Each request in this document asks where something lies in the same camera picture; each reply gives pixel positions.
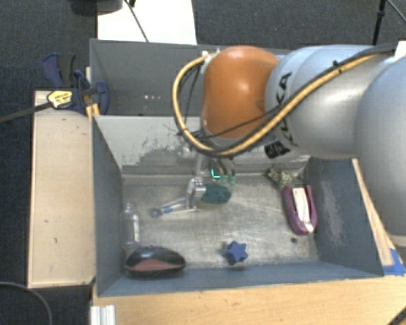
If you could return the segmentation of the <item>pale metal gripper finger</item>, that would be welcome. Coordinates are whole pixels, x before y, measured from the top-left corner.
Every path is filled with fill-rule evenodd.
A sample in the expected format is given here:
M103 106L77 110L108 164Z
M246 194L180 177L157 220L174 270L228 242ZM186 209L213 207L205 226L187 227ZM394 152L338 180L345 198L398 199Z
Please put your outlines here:
M206 193L206 186L201 177L192 178L185 191L185 195L181 198L168 202L162 207L196 207L196 203L200 201Z
M172 202L168 202L161 206L161 211L163 214L171 214L171 213L186 213L195 211L196 208L191 208L185 198L179 198Z

